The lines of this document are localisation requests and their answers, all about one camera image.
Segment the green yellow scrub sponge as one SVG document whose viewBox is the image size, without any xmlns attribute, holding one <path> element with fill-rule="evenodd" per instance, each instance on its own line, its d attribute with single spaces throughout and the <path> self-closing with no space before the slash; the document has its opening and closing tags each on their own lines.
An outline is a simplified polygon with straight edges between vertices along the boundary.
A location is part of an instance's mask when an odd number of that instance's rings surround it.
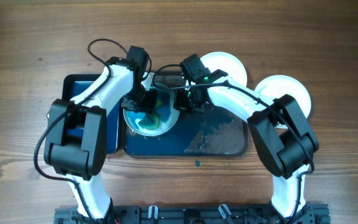
<svg viewBox="0 0 358 224">
<path fill-rule="evenodd" d="M 157 110 L 163 105 L 161 99 L 158 98 L 157 94 L 157 105 L 155 109 L 149 113 L 145 113 L 144 117 L 139 121 L 139 126 L 148 130 L 155 130 L 160 125 L 160 118 L 157 114 Z"/>
</svg>

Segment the white plate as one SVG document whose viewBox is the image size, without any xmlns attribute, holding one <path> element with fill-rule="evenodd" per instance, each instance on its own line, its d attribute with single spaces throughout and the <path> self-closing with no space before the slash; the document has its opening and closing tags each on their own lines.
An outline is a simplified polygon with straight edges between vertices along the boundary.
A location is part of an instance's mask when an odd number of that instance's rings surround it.
<svg viewBox="0 0 358 224">
<path fill-rule="evenodd" d="M 293 77 L 286 75 L 272 75 L 263 79 L 255 88 L 255 92 L 280 98 L 283 95 L 290 95 L 296 99 L 306 118 L 311 113 L 311 97 L 305 86 Z"/>
<path fill-rule="evenodd" d="M 124 120 L 133 132 L 147 136 L 159 136 L 169 131 L 180 112 L 173 107 L 174 92 L 152 87 L 157 91 L 157 103 L 151 113 L 123 110 Z"/>
<path fill-rule="evenodd" d="M 247 86 L 247 72 L 242 62 L 227 52 L 211 52 L 201 57 L 205 67 L 211 72 L 222 70 L 238 84 Z"/>
</svg>

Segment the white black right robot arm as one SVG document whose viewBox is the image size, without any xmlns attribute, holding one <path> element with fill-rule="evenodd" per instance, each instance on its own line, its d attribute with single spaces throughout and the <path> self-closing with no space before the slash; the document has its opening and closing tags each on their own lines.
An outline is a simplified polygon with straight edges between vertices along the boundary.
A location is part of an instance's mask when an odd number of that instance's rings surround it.
<svg viewBox="0 0 358 224">
<path fill-rule="evenodd" d="M 224 108 L 248 124 L 258 157 L 273 175 L 271 204 L 283 223 L 303 214 L 304 179 L 314 172 L 319 143 L 296 98 L 263 95 L 247 87 L 245 66 L 235 56 L 190 55 L 179 67 L 185 77 L 185 108 L 205 102 Z"/>
</svg>

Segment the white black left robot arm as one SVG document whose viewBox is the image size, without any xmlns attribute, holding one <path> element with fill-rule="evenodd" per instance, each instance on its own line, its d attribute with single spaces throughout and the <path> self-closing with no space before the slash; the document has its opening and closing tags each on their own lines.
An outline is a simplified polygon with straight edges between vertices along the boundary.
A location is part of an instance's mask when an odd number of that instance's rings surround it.
<svg viewBox="0 0 358 224">
<path fill-rule="evenodd" d="M 44 161 L 55 169 L 55 180 L 70 184 L 78 203 L 76 222 L 119 223 L 101 177 L 108 149 L 107 116 L 118 103 L 135 113 L 155 108 L 157 92 L 141 84 L 149 60 L 143 48 L 131 46 L 125 58 L 105 61 L 103 73 L 83 93 L 51 105 Z"/>
</svg>

